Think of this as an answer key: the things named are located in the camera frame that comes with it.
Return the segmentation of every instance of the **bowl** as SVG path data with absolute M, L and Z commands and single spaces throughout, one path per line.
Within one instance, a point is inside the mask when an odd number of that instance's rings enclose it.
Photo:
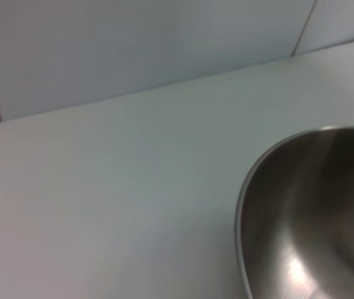
M 247 299 L 353 299 L 354 128 L 265 152 L 241 188 L 235 239 Z

